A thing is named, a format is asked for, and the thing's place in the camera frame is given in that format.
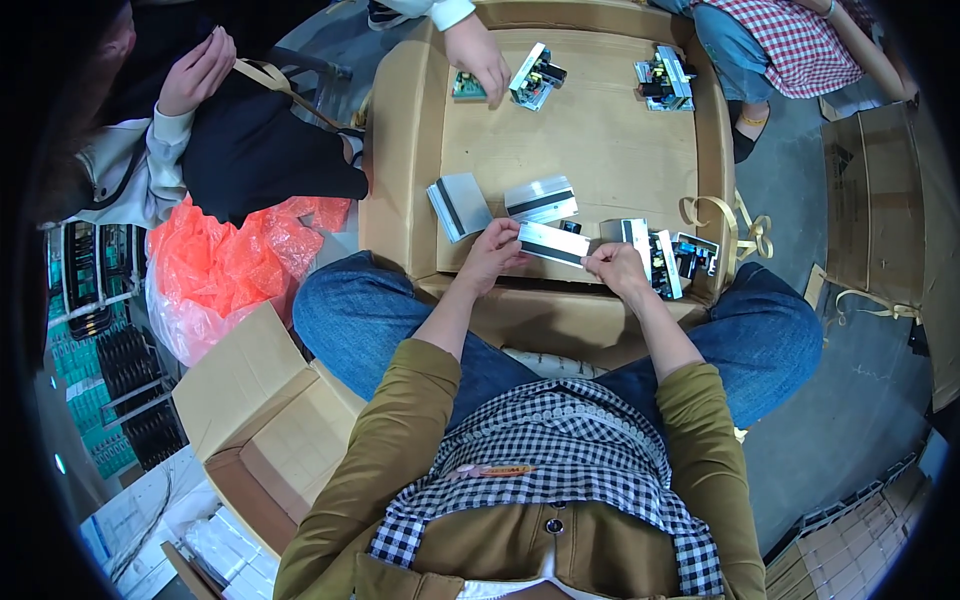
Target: concrete floor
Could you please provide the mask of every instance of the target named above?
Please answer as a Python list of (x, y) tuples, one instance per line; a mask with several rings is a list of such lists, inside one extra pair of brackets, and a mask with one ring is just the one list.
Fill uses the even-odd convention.
[[(418, 24), (372, 32), (365, 10), (366, 4), (358, 2), (317, 14), (280, 42), (353, 68), (348, 96), (336, 115), (342, 120), (360, 105), (379, 61)], [(821, 122), (815, 100), (778, 96), (756, 151), (736, 169), (752, 216), (773, 219), (776, 252), (760, 260), (799, 291), (813, 263), (824, 265), (827, 251)], [(351, 219), (348, 231), (330, 240), (337, 243), (324, 246), (323, 262), (355, 248), (355, 223)], [(844, 299), (844, 305), (866, 306), (861, 300)], [(832, 306), (832, 300), (822, 304)], [(821, 313), (824, 322), (833, 316), (823, 306)], [(851, 314), (847, 326), (830, 329), (829, 347), (814, 377), (751, 430), (744, 451), (762, 552), (801, 514), (863, 487), (916, 449), (926, 430), (930, 368), (907, 347), (909, 329), (903, 320)]]

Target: plastic bag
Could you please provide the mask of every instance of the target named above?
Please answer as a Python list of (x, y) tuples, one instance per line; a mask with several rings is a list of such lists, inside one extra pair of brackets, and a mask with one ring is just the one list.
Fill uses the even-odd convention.
[[(247, 216), (237, 229), (205, 216), (190, 197), (147, 234), (146, 301), (158, 340), (194, 366), (264, 301), (285, 323), (300, 282), (339, 231), (350, 200), (295, 196)], [(313, 215), (306, 227), (300, 217)]]

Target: blue jeans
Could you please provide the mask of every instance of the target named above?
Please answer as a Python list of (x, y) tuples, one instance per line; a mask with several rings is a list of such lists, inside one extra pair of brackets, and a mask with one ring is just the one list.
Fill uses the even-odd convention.
[(763, 75), (770, 59), (740, 21), (709, 4), (691, 9), (690, 0), (650, 0), (650, 4), (693, 19), (727, 100), (759, 104), (773, 95), (774, 87)]
[[(358, 396), (370, 401), (396, 346), (432, 307), (403, 275), (358, 252), (310, 276), (294, 300), (294, 328), (308, 348)], [(733, 422), (747, 427), (787, 400), (820, 361), (820, 321), (804, 299), (757, 263), (745, 263), (690, 340), (720, 370)], [(541, 377), (469, 333), (460, 389), (447, 429), (481, 404)], [(633, 404), (662, 434), (657, 378), (649, 357), (595, 381)]]

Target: electronic component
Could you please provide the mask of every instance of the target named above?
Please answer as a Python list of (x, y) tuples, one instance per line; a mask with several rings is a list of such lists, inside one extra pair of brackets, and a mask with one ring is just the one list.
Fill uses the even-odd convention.
[(677, 258), (677, 272), (681, 277), (693, 279), (698, 269), (708, 276), (716, 274), (717, 255), (720, 252), (718, 244), (679, 231), (674, 233), (670, 240)]
[(530, 110), (540, 110), (547, 95), (566, 80), (566, 71), (550, 62), (550, 51), (537, 42), (510, 82), (514, 102)]
[(520, 224), (520, 251), (579, 267), (580, 259), (590, 252), (590, 238), (540, 223)]
[(444, 175), (426, 188), (426, 195), (451, 244), (482, 231), (493, 220), (472, 173)]
[(604, 242), (633, 244), (643, 260), (643, 270), (650, 281), (650, 234), (646, 219), (611, 219), (600, 224), (600, 237)]
[(670, 232), (666, 229), (650, 232), (650, 272), (650, 285), (661, 298), (678, 300), (683, 297), (677, 258), (673, 254)]
[(696, 72), (684, 65), (670, 46), (657, 46), (653, 60), (634, 63), (640, 79), (637, 90), (650, 110), (693, 110), (690, 80)]
[(570, 233), (580, 233), (580, 230), (583, 227), (579, 223), (574, 223), (573, 221), (560, 221), (560, 228), (564, 231), (569, 231)]
[(484, 91), (477, 78), (469, 73), (457, 71), (453, 78), (453, 87), (450, 89), (450, 95), (454, 100), (486, 100), (487, 92)]
[(518, 223), (550, 223), (577, 214), (573, 186), (563, 175), (531, 181), (503, 193), (503, 206)]

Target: checkered scarf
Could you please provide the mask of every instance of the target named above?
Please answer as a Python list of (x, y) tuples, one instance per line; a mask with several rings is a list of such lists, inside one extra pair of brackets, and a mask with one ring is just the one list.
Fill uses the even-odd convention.
[[(863, 69), (833, 26), (792, 0), (694, 0), (740, 22), (770, 59), (763, 74), (787, 98), (812, 98), (855, 84)], [(837, 0), (867, 36), (873, 18), (859, 0)]]
[[(447, 479), (461, 465), (530, 465), (511, 477)], [(548, 379), (490, 400), (444, 436), (433, 467), (387, 507), (371, 556), (409, 568), (426, 524), (466, 509), (604, 502), (673, 538), (683, 595), (722, 594), (707, 525), (670, 490), (660, 435), (635, 408), (585, 379)]]

